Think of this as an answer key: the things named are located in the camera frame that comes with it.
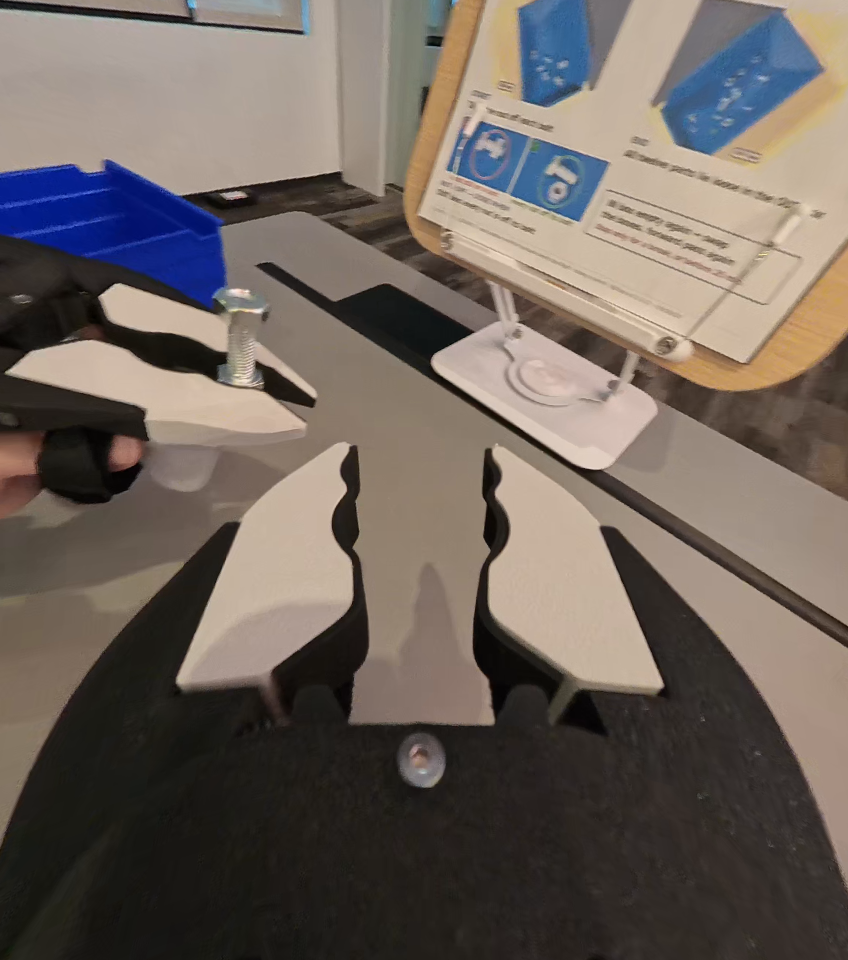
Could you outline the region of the blue plastic bin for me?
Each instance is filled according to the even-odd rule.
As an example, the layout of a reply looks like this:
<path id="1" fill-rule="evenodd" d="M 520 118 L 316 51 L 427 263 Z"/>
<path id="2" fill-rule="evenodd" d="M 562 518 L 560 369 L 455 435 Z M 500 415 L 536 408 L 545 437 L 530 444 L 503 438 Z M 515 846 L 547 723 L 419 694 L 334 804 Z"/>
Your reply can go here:
<path id="1" fill-rule="evenodd" d="M 0 235 L 163 282 L 204 306 L 229 286 L 223 223 L 159 184 L 106 160 L 0 173 Z"/>

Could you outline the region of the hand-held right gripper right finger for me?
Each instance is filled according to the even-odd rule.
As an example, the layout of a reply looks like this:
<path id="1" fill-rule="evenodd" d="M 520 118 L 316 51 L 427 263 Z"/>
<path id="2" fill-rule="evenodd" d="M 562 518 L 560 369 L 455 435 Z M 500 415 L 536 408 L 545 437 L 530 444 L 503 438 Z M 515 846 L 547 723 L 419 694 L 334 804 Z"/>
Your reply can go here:
<path id="1" fill-rule="evenodd" d="M 598 519 L 502 445 L 484 451 L 473 654 L 496 721 L 519 689 L 547 720 L 587 716 L 592 694 L 656 697 L 665 680 Z"/>

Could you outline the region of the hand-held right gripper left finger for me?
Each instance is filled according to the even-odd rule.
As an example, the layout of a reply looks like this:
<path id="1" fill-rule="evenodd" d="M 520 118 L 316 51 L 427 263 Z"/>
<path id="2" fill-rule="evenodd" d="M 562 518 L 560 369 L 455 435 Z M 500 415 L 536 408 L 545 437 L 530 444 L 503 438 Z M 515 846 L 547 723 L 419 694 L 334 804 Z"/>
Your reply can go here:
<path id="1" fill-rule="evenodd" d="M 181 693 L 253 690 L 269 717 L 327 690 L 344 719 L 370 651 L 358 447 L 338 442 L 245 513 L 178 669 Z"/>

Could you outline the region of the white book stand base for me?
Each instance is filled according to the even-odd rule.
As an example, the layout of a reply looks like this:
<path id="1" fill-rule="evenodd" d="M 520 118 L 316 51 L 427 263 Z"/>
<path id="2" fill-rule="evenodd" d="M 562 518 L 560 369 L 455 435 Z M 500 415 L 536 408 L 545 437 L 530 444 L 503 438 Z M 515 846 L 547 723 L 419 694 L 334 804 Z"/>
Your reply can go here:
<path id="1" fill-rule="evenodd" d="M 497 319 L 433 354 L 433 372 L 565 463 L 614 465 L 658 414 L 633 384 L 640 356 L 626 351 L 611 373 L 527 327 L 514 294 L 489 288 Z"/>

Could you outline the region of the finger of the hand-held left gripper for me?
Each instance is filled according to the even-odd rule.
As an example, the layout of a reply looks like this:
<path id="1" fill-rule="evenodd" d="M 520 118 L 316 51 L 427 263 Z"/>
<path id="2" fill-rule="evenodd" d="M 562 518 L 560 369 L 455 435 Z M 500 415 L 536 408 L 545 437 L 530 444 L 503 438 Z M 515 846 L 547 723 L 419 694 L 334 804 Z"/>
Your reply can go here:
<path id="1" fill-rule="evenodd" d="M 111 286 L 98 302 L 104 339 L 152 366 L 216 379 L 226 362 L 228 325 L 217 314 L 125 284 Z M 315 388 L 261 342 L 255 360 L 274 400 L 316 406 Z"/>
<path id="2" fill-rule="evenodd" d="M 162 487 L 203 489 L 224 450 L 301 439 L 306 422 L 260 390 L 152 366 L 104 342 L 74 341 L 27 354 L 11 378 L 142 409 L 147 470 Z"/>

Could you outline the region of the large steel hex bolt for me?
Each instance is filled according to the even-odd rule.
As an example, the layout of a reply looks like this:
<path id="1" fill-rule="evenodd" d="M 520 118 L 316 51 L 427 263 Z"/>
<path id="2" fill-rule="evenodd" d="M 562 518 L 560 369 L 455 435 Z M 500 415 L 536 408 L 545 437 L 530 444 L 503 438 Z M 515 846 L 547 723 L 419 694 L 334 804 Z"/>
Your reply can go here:
<path id="1" fill-rule="evenodd" d="M 224 287 L 214 292 L 213 306 L 227 325 L 226 356 L 219 366 L 258 367 L 259 334 L 271 310 L 266 299 L 249 289 Z"/>

